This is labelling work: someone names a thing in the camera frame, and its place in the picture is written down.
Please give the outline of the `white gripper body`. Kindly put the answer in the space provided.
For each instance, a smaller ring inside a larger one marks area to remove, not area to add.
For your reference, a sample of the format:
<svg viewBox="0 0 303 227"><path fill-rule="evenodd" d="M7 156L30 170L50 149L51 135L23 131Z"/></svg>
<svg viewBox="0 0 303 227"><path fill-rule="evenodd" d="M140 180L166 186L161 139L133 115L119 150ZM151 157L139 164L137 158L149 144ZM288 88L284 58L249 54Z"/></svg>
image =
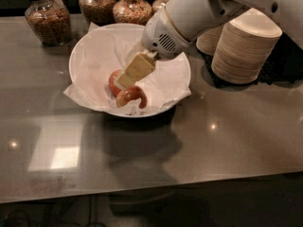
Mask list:
<svg viewBox="0 0 303 227"><path fill-rule="evenodd" d="M146 23L141 43L157 52L160 59L172 60L183 53L190 42L183 38L165 8L158 10Z"/></svg>

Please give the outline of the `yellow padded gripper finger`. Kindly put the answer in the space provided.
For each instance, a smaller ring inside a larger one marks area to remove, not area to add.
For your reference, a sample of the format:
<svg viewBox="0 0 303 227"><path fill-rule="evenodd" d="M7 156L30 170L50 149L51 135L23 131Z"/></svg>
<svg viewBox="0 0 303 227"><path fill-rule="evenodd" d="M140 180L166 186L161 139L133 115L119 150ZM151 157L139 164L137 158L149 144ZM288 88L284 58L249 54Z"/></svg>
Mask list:
<svg viewBox="0 0 303 227"><path fill-rule="evenodd" d="M114 85L124 90L155 70L156 60L143 52L136 53L114 80Z"/></svg>

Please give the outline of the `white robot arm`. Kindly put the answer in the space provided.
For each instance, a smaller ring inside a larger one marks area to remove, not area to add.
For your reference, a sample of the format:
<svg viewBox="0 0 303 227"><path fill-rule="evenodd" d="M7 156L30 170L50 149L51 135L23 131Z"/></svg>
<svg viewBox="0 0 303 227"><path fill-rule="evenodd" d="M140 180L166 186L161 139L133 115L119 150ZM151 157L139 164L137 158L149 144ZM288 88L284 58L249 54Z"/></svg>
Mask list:
<svg viewBox="0 0 303 227"><path fill-rule="evenodd" d="M121 89L135 85L152 72L150 62L176 58L198 36L250 8L264 13L303 48L303 0L169 0L146 23L115 85Z"/></svg>

